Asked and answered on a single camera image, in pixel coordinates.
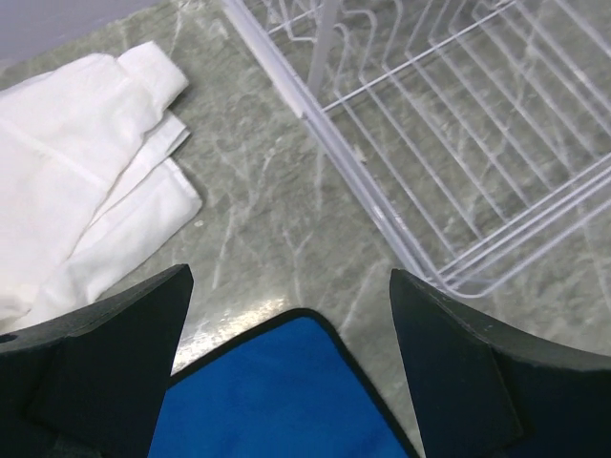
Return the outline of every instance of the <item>gray marble countertop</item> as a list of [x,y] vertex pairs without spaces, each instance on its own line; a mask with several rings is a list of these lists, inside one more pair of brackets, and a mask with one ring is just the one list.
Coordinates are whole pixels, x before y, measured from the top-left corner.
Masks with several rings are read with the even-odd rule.
[[[286,309],[313,308],[339,329],[421,449],[390,315],[388,283],[397,261],[217,0],[142,10],[4,70],[0,90],[85,54],[119,55],[149,40],[190,80],[172,107],[192,132],[175,158],[204,205],[109,294],[172,264],[191,266],[195,289],[175,370]],[[611,353],[611,314],[600,283],[611,252],[595,256],[590,243],[577,232],[471,305],[540,337]]]

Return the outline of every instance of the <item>dish rack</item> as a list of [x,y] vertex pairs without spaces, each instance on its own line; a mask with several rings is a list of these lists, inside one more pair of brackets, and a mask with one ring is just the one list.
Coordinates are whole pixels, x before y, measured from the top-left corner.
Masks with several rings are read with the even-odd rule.
[[223,0],[404,266],[481,297],[611,205],[604,0]]

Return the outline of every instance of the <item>gray wall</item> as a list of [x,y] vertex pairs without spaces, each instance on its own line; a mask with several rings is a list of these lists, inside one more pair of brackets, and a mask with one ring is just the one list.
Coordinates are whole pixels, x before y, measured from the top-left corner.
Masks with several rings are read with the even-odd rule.
[[0,67],[33,57],[160,0],[0,0]]

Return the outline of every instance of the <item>metal wire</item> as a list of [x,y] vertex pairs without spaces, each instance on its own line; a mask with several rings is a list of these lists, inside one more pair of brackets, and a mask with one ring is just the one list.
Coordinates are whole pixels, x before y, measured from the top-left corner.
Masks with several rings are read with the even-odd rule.
[[611,205],[611,33],[587,1],[242,1],[310,59],[300,77],[438,286],[487,294]]

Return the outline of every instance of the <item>blue mat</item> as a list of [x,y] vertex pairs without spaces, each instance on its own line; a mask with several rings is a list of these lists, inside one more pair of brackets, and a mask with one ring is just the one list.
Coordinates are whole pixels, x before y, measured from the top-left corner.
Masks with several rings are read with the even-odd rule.
[[407,436],[332,326],[286,312],[187,367],[149,458],[406,457]]

